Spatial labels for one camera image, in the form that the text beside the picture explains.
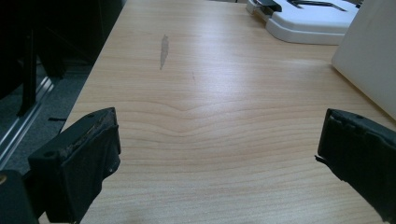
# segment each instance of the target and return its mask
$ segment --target gray carpet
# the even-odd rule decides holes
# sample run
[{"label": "gray carpet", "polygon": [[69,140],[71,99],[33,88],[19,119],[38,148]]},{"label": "gray carpet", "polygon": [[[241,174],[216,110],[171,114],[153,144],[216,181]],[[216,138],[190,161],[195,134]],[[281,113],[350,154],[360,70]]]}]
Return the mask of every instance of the gray carpet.
[{"label": "gray carpet", "polygon": [[[37,68],[37,78],[43,77],[43,70],[40,69]],[[55,83],[52,91],[44,102],[40,103],[38,116],[15,148],[5,169],[17,170],[22,174],[29,170],[27,157],[60,132],[91,69],[88,65],[69,66],[63,78],[51,79]],[[0,101],[1,136],[16,119],[20,106],[21,87]]]}]

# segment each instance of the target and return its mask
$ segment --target black object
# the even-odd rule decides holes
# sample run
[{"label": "black object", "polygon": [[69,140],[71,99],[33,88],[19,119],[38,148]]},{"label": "black object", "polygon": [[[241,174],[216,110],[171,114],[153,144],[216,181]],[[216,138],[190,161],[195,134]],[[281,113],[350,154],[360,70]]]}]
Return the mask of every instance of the black object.
[{"label": "black object", "polygon": [[328,2],[317,2],[317,1],[305,1],[305,0],[288,0],[288,3],[294,5],[297,8],[302,8],[300,5],[317,6],[317,7],[334,7],[340,11],[346,11],[345,9],[336,6],[333,3]]},{"label": "black object", "polygon": [[346,111],[328,109],[317,161],[396,223],[396,132]]},{"label": "black object", "polygon": [[29,156],[31,170],[0,172],[0,223],[79,223],[120,165],[116,111],[107,108],[78,120]]},{"label": "black object", "polygon": [[261,6],[261,7],[266,7],[274,11],[281,12],[282,11],[282,6],[278,3],[276,3],[273,0],[256,0],[256,2]]}]

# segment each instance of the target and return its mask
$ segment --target light wood surface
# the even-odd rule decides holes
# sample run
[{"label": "light wood surface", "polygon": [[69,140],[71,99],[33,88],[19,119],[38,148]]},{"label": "light wood surface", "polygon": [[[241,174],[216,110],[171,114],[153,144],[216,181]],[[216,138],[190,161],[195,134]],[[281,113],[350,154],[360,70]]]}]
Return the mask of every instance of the light wood surface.
[{"label": "light wood surface", "polygon": [[381,223],[314,159],[329,107],[396,130],[335,49],[277,40],[243,4],[129,0],[66,124],[109,106],[120,124],[82,223]]}]

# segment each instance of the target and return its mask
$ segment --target wood grain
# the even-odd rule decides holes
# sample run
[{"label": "wood grain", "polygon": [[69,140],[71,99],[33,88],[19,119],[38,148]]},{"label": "wood grain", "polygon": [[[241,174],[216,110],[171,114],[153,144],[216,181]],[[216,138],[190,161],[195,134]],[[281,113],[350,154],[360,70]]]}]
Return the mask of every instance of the wood grain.
[{"label": "wood grain", "polygon": [[109,106],[120,124],[82,223],[381,223],[314,159],[329,107],[396,130],[335,49],[277,40],[242,4],[129,0],[66,124]]}]

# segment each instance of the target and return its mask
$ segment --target white plastic container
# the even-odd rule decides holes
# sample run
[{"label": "white plastic container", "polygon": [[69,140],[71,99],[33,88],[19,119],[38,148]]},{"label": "white plastic container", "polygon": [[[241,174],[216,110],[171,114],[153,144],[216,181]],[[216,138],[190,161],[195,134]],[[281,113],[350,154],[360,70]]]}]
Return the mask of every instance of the white plastic container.
[{"label": "white plastic container", "polygon": [[253,0],[248,0],[247,11],[257,13],[266,23],[266,30],[283,41],[303,44],[338,45],[341,43],[349,24],[358,12],[355,5],[343,0],[326,0],[337,7],[299,5],[298,8],[287,0],[275,0],[282,6],[281,12],[272,16],[264,15]]}]

